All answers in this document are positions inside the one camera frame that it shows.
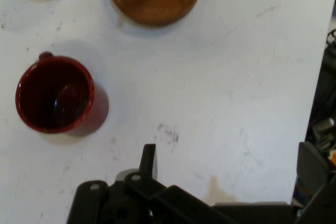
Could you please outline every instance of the white table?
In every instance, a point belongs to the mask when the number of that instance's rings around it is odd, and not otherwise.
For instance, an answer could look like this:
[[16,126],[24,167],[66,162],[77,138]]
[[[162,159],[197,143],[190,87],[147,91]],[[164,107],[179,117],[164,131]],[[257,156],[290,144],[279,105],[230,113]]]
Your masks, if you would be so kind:
[[[110,0],[0,0],[0,223],[64,223],[79,184],[112,184],[145,143],[157,144],[160,182],[209,204],[289,202],[333,3],[198,0],[147,29]],[[20,120],[16,85],[44,50],[78,59],[104,88],[95,133]]]

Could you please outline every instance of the mug handle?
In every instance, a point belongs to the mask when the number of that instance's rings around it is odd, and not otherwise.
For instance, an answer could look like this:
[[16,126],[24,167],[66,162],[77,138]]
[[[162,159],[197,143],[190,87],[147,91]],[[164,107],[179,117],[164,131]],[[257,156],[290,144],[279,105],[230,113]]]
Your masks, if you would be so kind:
[[43,52],[41,53],[39,56],[38,56],[38,60],[45,60],[45,59],[48,59],[48,58],[51,58],[53,57],[54,55],[51,53],[51,52]]

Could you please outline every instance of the orange object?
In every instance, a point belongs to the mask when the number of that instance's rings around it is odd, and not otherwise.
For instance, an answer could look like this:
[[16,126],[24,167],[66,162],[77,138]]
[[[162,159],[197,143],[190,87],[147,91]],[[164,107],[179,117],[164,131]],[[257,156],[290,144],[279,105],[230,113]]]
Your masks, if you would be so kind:
[[331,154],[331,158],[330,158],[331,162],[336,165],[336,151],[334,151],[332,154]]

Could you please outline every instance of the mug rim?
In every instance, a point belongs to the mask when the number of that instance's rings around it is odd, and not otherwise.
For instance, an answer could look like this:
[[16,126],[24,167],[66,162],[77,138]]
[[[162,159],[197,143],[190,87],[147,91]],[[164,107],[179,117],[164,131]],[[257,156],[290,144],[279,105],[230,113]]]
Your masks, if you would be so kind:
[[[25,117],[22,109],[20,108],[20,92],[22,90],[21,88],[21,85],[25,82],[25,80],[27,79],[28,75],[34,71],[34,69],[37,67],[37,66],[44,66],[50,62],[53,62],[53,61],[62,61],[62,62],[66,62],[70,65],[73,65],[74,67],[76,67],[81,73],[84,74],[85,76],[85,79],[88,83],[88,86],[89,86],[89,100],[88,100],[88,103],[84,109],[84,111],[81,113],[81,115],[76,119],[74,120],[72,123],[66,125],[66,126],[62,126],[60,128],[56,128],[56,129],[46,129],[46,128],[43,128],[43,127],[38,127],[36,126],[35,124],[31,123],[27,117]],[[95,85],[94,85],[94,82],[93,82],[93,79],[92,79],[92,76],[91,74],[89,73],[89,71],[87,70],[86,67],[84,67],[83,64],[81,64],[79,61],[75,60],[75,59],[72,59],[72,58],[69,58],[69,57],[66,57],[66,56],[52,56],[50,58],[46,58],[46,59],[41,59],[41,60],[38,60],[36,63],[32,64],[25,72],[24,74],[21,76],[20,80],[19,80],[19,83],[17,85],[17,88],[16,88],[16,93],[15,93],[15,105],[16,105],[16,110],[17,110],[17,113],[19,114],[20,118],[22,119],[22,121],[27,125],[29,126],[30,128],[38,131],[38,132],[43,132],[43,133],[62,133],[62,132],[66,132],[66,131],[69,131],[71,129],[73,129],[74,127],[76,127],[77,125],[79,125],[88,115],[88,113],[90,112],[91,110],[91,107],[92,107],[92,104],[93,104],[93,100],[94,100],[94,97],[95,97]]]

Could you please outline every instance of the black machine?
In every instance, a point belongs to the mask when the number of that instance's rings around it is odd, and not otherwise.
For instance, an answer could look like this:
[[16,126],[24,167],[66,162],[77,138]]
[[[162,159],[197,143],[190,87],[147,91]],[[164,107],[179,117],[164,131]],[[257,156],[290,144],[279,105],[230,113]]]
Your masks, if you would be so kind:
[[304,142],[299,145],[297,173],[314,192],[305,208],[273,202],[211,207],[177,186],[156,181],[155,144],[147,144],[139,169],[120,173],[112,186],[99,180],[81,184],[67,224],[335,223],[336,167]]

